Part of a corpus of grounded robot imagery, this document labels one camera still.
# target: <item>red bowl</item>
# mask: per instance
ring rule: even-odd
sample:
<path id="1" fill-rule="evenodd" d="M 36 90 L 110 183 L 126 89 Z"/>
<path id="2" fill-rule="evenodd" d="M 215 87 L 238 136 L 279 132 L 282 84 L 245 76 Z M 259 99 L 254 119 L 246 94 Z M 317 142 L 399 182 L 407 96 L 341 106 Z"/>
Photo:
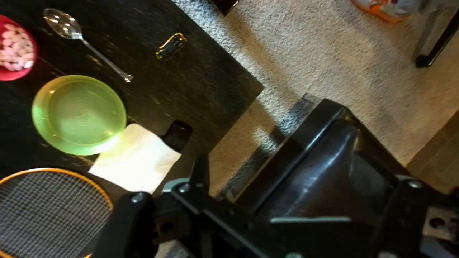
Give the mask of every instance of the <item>red bowl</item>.
<path id="1" fill-rule="evenodd" d="M 4 24 L 13 24 L 16 27 L 21 27 L 14 20 L 0 14 L 0 36 L 6 30 Z M 37 44 L 31 38 L 31 36 L 30 36 L 30 33 L 27 30 L 26 30 L 26 33 L 27 33 L 27 36 L 28 36 L 28 38 L 31 41 L 31 46 L 33 46 L 33 64 L 34 64 L 34 61 L 37 58 Z M 0 66 L 0 81 L 10 81 L 10 80 L 17 80 L 20 77 L 24 77 L 31 70 L 31 67 L 23 69 L 23 70 L 7 70 L 6 67 Z"/>

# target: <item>silver spoon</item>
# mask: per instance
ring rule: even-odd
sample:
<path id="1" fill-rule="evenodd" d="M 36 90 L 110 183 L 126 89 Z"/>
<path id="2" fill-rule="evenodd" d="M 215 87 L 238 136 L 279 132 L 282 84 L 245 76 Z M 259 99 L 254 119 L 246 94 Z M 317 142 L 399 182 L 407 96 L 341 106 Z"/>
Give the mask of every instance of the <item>silver spoon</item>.
<path id="1" fill-rule="evenodd" d="M 112 63 L 97 48 L 90 46 L 89 41 L 84 40 L 80 26 L 70 14 L 57 8 L 44 8 L 43 18 L 60 37 L 67 40 L 80 40 L 99 58 L 109 64 L 126 83 L 129 83 L 133 79 L 129 73 L 119 69 L 115 63 Z"/>

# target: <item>black table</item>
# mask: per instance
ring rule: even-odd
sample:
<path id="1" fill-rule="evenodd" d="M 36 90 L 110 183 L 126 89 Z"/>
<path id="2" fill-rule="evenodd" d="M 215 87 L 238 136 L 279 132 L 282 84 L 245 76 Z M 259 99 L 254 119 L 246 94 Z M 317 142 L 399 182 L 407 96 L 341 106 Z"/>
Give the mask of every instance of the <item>black table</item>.
<path id="1" fill-rule="evenodd" d="M 84 46 L 54 34 L 41 18 L 44 7 L 79 20 L 84 37 L 113 63 L 133 74 L 125 83 Z M 23 24 L 38 44 L 40 58 L 20 80 L 0 83 L 0 176 L 36 167 L 87 169 L 87 159 L 49 147 L 36 133 L 30 107 L 36 91 L 61 74 L 89 74 L 112 86 L 123 99 L 127 119 L 158 134 L 172 120 L 193 133 L 169 177 L 188 175 L 198 153 L 208 153 L 244 113 L 262 86 L 172 1 L 165 0 L 4 0 L 0 13 Z M 173 33 L 188 41 L 166 60 L 156 48 Z"/>

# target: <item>carpet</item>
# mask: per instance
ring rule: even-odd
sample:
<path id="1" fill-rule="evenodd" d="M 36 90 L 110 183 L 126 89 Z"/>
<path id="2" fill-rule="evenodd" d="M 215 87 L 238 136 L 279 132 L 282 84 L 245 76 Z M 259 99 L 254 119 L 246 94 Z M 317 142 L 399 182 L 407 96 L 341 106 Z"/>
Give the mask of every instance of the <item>carpet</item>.
<path id="1" fill-rule="evenodd" d="M 457 38 L 433 67 L 413 64 L 426 13 L 387 24 L 350 0 L 241 0 L 224 17 L 208 0 L 173 1 L 265 86 L 211 153 L 212 193 L 269 142 L 301 99 L 348 106 L 401 165 L 459 107 Z M 433 34 L 453 11 L 443 13 Z"/>

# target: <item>green plate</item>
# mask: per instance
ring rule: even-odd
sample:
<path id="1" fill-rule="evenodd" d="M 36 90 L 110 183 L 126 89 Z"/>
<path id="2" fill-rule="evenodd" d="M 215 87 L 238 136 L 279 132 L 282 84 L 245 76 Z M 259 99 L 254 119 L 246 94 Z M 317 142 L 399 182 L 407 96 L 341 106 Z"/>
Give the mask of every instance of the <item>green plate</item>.
<path id="1" fill-rule="evenodd" d="M 31 119 L 41 137 L 71 155 L 100 153 L 126 126 L 126 110 L 107 84 L 70 74 L 46 83 L 36 94 Z"/>

